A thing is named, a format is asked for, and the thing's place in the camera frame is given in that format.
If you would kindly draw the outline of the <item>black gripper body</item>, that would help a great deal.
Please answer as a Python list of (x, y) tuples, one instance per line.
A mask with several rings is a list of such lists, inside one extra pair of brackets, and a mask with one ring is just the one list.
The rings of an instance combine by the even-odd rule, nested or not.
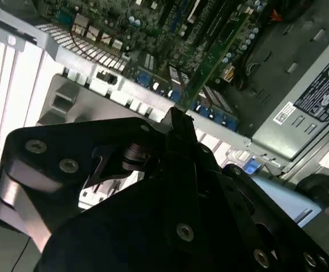
[(214, 176), (139, 181), (61, 226), (37, 271), (222, 271), (230, 211)]

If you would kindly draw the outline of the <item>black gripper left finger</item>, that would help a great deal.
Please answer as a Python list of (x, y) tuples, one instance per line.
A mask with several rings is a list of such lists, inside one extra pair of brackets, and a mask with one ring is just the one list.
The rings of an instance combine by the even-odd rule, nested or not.
[(42, 252), (81, 212), (81, 190), (145, 174), (158, 184), (169, 237), (180, 223), (199, 224), (193, 120), (172, 107), (154, 124), (143, 118), (24, 127), (11, 132), (0, 165), (0, 219), (25, 232)]

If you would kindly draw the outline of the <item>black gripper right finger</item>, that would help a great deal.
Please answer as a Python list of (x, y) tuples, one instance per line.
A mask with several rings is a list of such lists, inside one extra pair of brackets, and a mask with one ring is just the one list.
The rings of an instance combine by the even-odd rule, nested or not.
[(236, 165), (221, 169), (196, 139), (184, 114), (204, 201), (209, 236), (223, 271), (329, 271), (329, 256), (257, 183)]

